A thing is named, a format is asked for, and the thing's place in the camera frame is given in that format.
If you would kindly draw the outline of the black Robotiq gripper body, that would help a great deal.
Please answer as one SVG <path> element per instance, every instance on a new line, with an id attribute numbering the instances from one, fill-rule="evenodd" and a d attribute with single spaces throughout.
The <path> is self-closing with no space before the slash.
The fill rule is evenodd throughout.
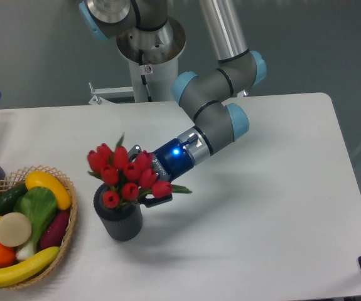
<path id="1" fill-rule="evenodd" d="M 194 167 L 191 156 L 177 138 L 154 150 L 152 154 L 153 168 L 163 181 L 172 182 Z"/>

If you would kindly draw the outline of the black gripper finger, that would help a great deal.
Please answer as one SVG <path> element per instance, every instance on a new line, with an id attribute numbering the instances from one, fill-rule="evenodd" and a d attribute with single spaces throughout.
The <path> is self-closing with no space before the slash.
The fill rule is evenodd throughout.
<path id="1" fill-rule="evenodd" d="M 160 204 L 170 202 L 172 199 L 173 199 L 173 195 L 171 193 L 161 198 L 156 198 L 152 194 L 147 194 L 145 196 L 139 197 L 136 201 L 136 204 L 143 205 L 146 208 L 152 208 Z"/>
<path id="2" fill-rule="evenodd" d="M 140 145 L 134 145 L 129 151 L 128 151 L 128 158 L 129 162 L 134 162 L 135 159 L 139 154 L 141 154 L 143 151 L 142 147 Z"/>

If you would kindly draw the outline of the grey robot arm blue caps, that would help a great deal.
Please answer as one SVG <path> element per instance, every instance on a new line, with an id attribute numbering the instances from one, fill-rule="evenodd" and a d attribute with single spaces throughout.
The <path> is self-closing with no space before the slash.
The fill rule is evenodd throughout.
<path id="1" fill-rule="evenodd" d="M 168 15 L 166 1 L 82 1 L 80 13 L 99 40 L 116 39 L 127 60 L 136 102 L 176 102 L 193 127 L 154 152 L 121 144 L 89 155 L 92 175 L 103 180 L 108 209 L 130 204 L 152 207 L 186 188 L 173 181 L 243 136 L 249 119 L 227 100 L 266 76 L 262 56 L 249 49 L 232 1 L 200 1 L 218 68 L 200 77 L 178 73 L 185 49 L 182 25 Z"/>

